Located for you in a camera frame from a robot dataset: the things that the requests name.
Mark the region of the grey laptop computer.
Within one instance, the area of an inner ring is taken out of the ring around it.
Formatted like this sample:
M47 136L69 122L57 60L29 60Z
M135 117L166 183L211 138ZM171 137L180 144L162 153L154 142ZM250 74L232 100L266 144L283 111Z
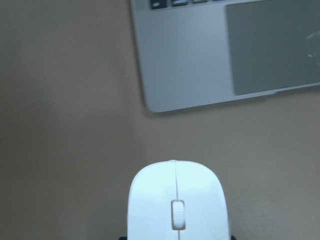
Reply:
M132 0L143 97L169 112L320 84L317 0Z

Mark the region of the white computer mouse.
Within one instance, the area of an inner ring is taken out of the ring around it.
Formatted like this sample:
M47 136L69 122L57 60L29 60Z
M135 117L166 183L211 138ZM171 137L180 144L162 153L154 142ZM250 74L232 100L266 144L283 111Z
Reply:
M127 206L129 240L230 240L222 185L206 166L168 160L133 178Z

